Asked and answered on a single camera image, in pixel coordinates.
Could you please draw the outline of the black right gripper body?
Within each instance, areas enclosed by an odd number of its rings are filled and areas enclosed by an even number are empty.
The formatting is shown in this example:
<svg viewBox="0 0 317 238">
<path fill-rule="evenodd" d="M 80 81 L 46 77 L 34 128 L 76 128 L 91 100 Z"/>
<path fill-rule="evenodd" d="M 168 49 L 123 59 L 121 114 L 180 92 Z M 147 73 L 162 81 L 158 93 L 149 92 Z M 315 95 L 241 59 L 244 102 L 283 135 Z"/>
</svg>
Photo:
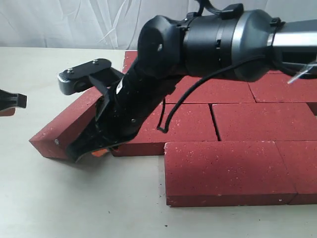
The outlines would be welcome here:
<svg viewBox="0 0 317 238">
<path fill-rule="evenodd" d="M 176 76 L 146 75 L 134 60 L 124 77 L 111 86 L 97 106 L 96 129 L 103 144 L 132 140 L 161 101 L 175 90 Z"/>
</svg>

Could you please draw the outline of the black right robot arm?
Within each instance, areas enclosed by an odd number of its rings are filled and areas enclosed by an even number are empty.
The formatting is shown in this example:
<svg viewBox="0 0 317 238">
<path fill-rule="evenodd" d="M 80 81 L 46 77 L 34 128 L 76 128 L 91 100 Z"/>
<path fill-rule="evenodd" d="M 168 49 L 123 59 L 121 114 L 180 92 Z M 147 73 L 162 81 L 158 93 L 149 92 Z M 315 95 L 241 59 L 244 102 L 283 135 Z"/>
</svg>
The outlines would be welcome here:
<svg viewBox="0 0 317 238">
<path fill-rule="evenodd" d="M 185 77 L 197 77 L 157 129 L 169 130 L 185 99 L 213 78 L 255 82 L 270 70 L 292 80 L 317 76 L 317 22 L 284 22 L 241 3 L 219 10 L 208 0 L 183 20 L 157 15 L 141 29 L 137 57 L 126 73 L 107 59 L 69 68 L 58 76 L 63 94 L 96 88 L 101 96 L 95 114 L 66 147 L 68 158 L 101 149 L 116 149 L 134 139 L 144 121 Z"/>
</svg>

